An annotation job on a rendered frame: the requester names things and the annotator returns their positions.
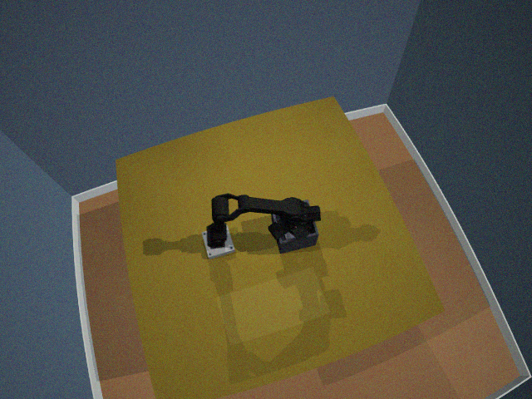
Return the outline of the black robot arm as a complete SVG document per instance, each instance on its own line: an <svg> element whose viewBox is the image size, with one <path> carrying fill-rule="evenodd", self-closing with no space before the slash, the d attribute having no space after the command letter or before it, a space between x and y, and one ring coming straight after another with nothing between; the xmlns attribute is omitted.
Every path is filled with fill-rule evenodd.
<svg viewBox="0 0 532 399"><path fill-rule="evenodd" d="M229 199L238 201L238 209L229 215ZM298 224L296 228L288 232L302 241L310 233L308 222L321 221L320 207L305 207L304 201L295 197L284 200L260 199L249 197L248 195L235 196L232 194L217 195L212 199L212 225L206 226L206 236L208 246L211 249L217 249L225 246L228 234L224 222L235 220L244 213L254 212L263 214L277 214L280 221L286 221L288 224ZM300 223L298 223L300 222Z"/></svg>

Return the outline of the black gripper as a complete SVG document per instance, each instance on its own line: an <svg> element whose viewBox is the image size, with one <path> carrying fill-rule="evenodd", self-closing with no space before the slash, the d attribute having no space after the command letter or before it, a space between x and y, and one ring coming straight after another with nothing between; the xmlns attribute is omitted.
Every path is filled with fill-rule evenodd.
<svg viewBox="0 0 532 399"><path fill-rule="evenodd" d="M305 207L309 207L310 205L305 202ZM288 224L285 220L284 221L278 221L277 223L274 222L268 227L269 232L274 237L275 240L278 240L284 236L284 234L287 234L290 229L293 229L298 224L291 225Z"/></svg>

